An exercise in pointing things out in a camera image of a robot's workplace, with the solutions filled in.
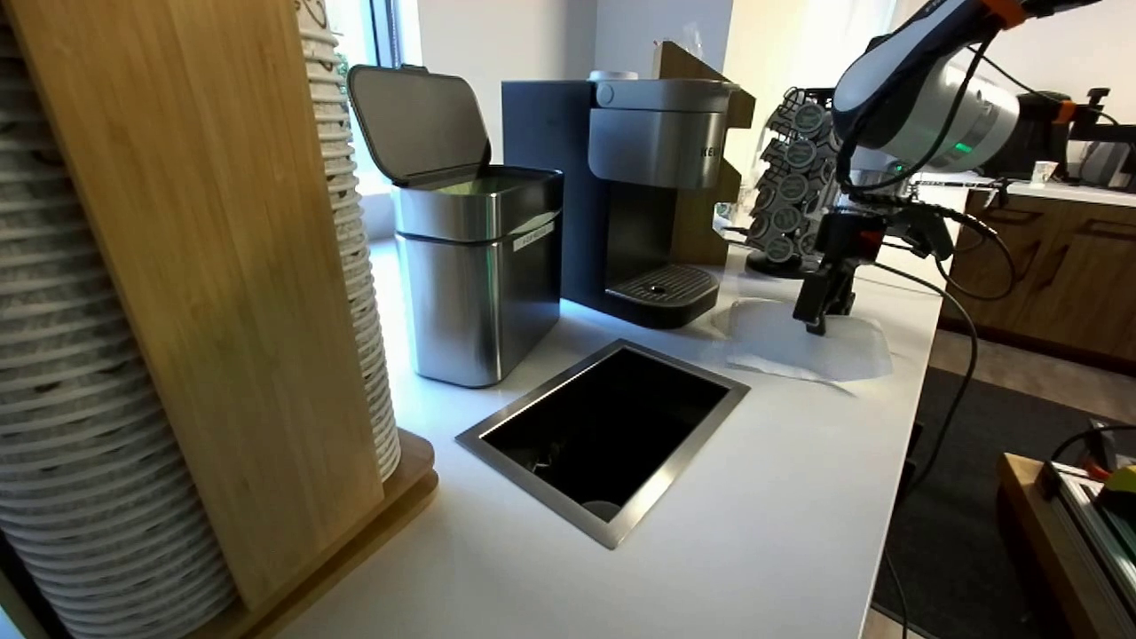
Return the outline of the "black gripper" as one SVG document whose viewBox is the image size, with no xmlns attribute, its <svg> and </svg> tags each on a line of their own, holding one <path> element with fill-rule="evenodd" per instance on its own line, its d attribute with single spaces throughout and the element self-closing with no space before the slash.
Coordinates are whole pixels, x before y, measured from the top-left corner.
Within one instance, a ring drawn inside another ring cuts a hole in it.
<svg viewBox="0 0 1136 639">
<path fill-rule="evenodd" d="M 852 281 L 861 261 L 874 261 L 880 250 L 887 224 L 865 210 L 835 210 L 824 217 L 816 248 L 816 301 L 794 301 L 792 319 L 799 319 L 809 333 L 826 333 L 826 312 L 852 310 Z"/>
</svg>

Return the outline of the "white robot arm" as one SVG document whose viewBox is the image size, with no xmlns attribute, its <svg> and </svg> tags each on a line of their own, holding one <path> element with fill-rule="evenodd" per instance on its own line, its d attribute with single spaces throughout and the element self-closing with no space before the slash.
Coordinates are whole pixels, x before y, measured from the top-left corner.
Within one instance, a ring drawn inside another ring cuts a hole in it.
<svg viewBox="0 0 1136 639">
<path fill-rule="evenodd" d="M 922 166 L 975 171 L 997 157 L 1015 134 L 1019 99 L 975 86 L 988 46 L 1029 18 L 1090 2 L 925 0 L 841 69 L 826 102 L 839 134 L 839 198 L 821 217 L 821 261 L 792 310 L 809 333 L 852 312 L 854 268 L 877 260 L 884 236 L 906 236 L 917 255 L 954 250 L 947 210 L 900 194 L 900 183 Z"/>
</svg>

